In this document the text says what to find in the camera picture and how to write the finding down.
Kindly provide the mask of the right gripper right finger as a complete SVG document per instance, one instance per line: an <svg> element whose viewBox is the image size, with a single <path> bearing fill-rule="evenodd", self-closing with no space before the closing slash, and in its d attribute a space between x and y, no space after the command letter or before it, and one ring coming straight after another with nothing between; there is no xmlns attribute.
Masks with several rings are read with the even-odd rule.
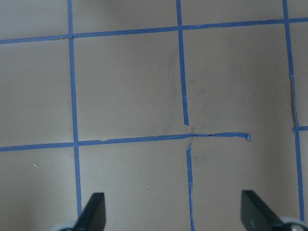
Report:
<svg viewBox="0 0 308 231"><path fill-rule="evenodd" d="M284 223L253 191L241 192L241 222L246 231L291 231L291 224Z"/></svg>

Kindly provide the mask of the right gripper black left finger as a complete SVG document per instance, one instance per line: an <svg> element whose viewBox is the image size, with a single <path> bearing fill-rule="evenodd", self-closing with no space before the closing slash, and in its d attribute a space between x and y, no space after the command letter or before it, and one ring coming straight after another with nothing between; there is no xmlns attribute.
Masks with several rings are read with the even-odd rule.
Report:
<svg viewBox="0 0 308 231"><path fill-rule="evenodd" d="M74 231L103 231L106 226L104 193L93 193L75 223Z"/></svg>

